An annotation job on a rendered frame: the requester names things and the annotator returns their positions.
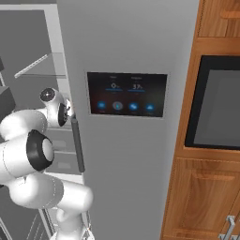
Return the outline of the black built-in oven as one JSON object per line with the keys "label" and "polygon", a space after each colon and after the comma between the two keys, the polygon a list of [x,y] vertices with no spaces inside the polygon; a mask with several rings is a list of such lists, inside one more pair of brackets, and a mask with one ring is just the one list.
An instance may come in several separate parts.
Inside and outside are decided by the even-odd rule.
{"label": "black built-in oven", "polygon": [[185,146],[240,150],[240,56],[201,57]]}

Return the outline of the dark grey door bin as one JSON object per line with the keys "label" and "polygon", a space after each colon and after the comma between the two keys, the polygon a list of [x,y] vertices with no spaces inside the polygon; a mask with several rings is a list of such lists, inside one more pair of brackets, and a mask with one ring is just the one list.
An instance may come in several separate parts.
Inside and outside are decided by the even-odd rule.
{"label": "dark grey door bin", "polygon": [[8,86],[0,86],[0,122],[15,109],[16,103]]}

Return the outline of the glass freezer shelf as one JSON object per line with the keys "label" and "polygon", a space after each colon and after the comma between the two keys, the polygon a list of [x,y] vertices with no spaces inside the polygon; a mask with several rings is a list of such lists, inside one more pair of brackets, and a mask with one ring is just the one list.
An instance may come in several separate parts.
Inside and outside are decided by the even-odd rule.
{"label": "glass freezer shelf", "polygon": [[64,55],[61,52],[51,52],[20,70],[14,75],[17,79],[21,76],[56,77],[66,78]]}

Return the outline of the wooden oven cabinet frame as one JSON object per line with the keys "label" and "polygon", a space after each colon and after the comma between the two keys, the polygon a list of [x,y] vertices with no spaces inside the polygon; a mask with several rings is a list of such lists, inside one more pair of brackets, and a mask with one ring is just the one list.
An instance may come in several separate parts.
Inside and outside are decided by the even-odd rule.
{"label": "wooden oven cabinet frame", "polygon": [[207,148],[193,148],[185,146],[185,137],[190,115],[190,107],[193,100],[194,88],[197,81],[197,68],[200,66],[203,53],[236,54],[233,47],[227,44],[240,43],[240,38],[199,37],[199,22],[202,0],[199,0],[195,29],[191,36],[190,52],[185,67],[185,75],[178,80],[176,93],[168,99],[167,106],[171,109],[167,112],[167,143],[168,156],[165,158],[173,166],[175,158],[196,158],[203,160],[233,161],[240,163],[240,150],[220,150]]}

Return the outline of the grey fridge door with screen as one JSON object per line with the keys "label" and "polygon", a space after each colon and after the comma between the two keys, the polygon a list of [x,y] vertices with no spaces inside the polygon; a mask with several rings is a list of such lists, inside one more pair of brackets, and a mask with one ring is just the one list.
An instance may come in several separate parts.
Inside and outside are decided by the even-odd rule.
{"label": "grey fridge door with screen", "polygon": [[[171,164],[167,106],[185,75],[199,0],[57,0],[96,240],[159,240]],[[161,118],[93,115],[86,74],[165,73]]]}

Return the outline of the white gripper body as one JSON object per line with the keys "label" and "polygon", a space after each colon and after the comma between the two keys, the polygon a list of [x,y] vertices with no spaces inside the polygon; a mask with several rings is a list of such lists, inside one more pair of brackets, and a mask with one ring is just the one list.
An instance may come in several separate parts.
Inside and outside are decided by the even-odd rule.
{"label": "white gripper body", "polygon": [[66,102],[66,108],[67,108],[67,116],[69,118],[74,117],[75,116],[75,112],[74,112],[74,109],[73,109],[73,106],[72,106],[72,103],[71,103],[70,99],[66,98],[65,102]]}

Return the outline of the grey freezer drawer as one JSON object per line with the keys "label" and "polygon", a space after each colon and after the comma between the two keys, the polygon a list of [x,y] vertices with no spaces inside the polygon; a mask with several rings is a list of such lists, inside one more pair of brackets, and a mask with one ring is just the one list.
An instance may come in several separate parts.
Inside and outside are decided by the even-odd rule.
{"label": "grey freezer drawer", "polygon": [[47,172],[80,174],[72,131],[49,128],[46,136],[54,150],[54,160]]}

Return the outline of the wooden cupboard door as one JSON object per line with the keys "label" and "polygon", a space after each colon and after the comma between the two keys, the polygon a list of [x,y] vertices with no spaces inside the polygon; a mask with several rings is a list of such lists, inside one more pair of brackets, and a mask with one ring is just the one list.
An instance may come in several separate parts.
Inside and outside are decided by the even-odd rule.
{"label": "wooden cupboard door", "polygon": [[160,240],[218,240],[240,214],[240,163],[177,157]]}
{"label": "wooden cupboard door", "polygon": [[240,0],[202,0],[200,38],[240,38]]}

